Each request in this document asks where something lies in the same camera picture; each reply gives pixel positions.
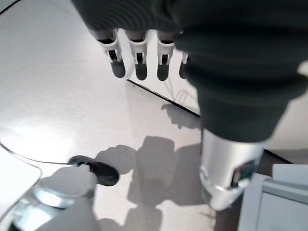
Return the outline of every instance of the black rubber cap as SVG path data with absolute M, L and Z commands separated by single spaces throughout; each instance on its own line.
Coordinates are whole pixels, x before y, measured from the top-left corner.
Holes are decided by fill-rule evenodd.
M 146 64 L 136 64 L 136 76 L 139 80 L 145 80 L 148 76 L 148 70 Z
M 114 186 L 120 179 L 120 175 L 114 167 L 98 162 L 87 156 L 73 156 L 69 159 L 68 164 L 90 166 L 90 171 L 96 175 L 98 183 L 104 186 Z
M 123 78 L 124 75 L 125 75 L 125 67 L 124 67 L 124 63 L 123 61 L 121 62 L 113 62 L 111 63 L 111 68 L 112 68 L 112 71 L 114 73 L 114 75 L 118 78 Z
M 157 77 L 160 81 L 165 81 L 169 75 L 169 65 L 158 65 Z
M 181 66 L 180 66 L 180 70 L 179 70 L 179 75 L 182 79 L 186 79 L 185 77 L 185 74 L 184 74 L 184 67 L 185 67 L 186 64 L 183 64 L 181 63 Z

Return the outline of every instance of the silver metal cylinder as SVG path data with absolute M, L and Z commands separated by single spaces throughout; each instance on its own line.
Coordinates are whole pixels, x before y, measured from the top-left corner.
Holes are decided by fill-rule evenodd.
M 204 198 L 212 208 L 223 210 L 242 194 L 249 185 L 264 146 L 264 141 L 229 141 L 203 130 L 200 178 Z

